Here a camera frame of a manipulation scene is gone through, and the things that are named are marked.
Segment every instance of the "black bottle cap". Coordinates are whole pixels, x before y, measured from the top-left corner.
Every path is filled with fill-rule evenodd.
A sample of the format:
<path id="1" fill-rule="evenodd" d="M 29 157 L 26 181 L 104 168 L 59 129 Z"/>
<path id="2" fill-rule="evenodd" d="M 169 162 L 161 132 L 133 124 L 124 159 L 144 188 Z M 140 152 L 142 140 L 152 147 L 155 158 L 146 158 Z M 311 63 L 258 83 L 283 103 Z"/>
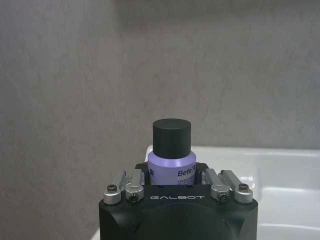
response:
<path id="1" fill-rule="evenodd" d="M 191 123 L 177 118 L 153 123 L 153 153 L 163 159 L 181 159 L 191 151 Z"/>

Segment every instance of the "bottle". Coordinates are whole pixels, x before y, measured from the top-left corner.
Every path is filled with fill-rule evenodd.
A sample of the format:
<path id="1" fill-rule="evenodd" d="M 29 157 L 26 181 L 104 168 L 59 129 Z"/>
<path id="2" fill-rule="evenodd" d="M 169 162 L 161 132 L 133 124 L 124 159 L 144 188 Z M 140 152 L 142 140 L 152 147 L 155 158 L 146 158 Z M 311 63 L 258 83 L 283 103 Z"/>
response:
<path id="1" fill-rule="evenodd" d="M 153 123 L 153 151 L 148 154 L 151 184 L 192 185 L 196 155 L 191 151 L 191 123 L 167 118 Z"/>

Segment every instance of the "galbot logo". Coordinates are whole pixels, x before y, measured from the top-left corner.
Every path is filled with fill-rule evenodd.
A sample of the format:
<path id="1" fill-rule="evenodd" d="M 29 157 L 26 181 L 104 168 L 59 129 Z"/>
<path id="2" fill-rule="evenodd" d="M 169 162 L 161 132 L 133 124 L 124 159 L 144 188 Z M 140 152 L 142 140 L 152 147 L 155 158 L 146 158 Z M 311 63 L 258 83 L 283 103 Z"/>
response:
<path id="1" fill-rule="evenodd" d="M 161 200 L 161 199 L 173 199 L 173 200 L 181 200 L 181 199 L 202 199 L 205 196 L 151 196 L 150 199 L 152 200 Z"/>

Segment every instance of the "screw head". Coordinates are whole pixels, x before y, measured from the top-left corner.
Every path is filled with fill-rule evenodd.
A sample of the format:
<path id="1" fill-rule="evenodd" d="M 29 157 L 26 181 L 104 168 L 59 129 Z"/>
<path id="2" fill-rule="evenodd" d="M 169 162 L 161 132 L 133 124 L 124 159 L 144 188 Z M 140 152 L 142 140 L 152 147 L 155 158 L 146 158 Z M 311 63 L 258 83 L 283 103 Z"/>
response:
<path id="1" fill-rule="evenodd" d="M 240 184 L 239 184 L 239 190 L 240 190 L 241 192 L 248 192 L 248 191 L 249 191 L 249 186 L 248 186 L 248 184 L 240 183 Z"/>
<path id="2" fill-rule="evenodd" d="M 117 185 L 110 184 L 106 189 L 109 193 L 115 193 L 117 191 Z"/>
<path id="3" fill-rule="evenodd" d="M 222 204 L 226 203 L 228 199 L 229 199 L 228 196 L 224 193 L 219 196 L 219 202 Z"/>
<path id="4" fill-rule="evenodd" d="M 139 200 L 139 197 L 137 194 L 133 193 L 129 196 L 128 201 L 130 204 L 136 204 Z"/>

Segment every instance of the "gray wall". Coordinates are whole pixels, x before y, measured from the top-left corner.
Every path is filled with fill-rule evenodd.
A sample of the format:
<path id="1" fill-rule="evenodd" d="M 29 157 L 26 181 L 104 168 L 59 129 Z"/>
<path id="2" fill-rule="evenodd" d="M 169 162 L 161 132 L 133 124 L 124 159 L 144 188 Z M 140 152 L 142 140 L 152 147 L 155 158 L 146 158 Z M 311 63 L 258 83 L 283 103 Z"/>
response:
<path id="1" fill-rule="evenodd" d="M 320 2 L 0 0 L 0 239 L 89 239 L 152 122 L 320 149 Z"/>

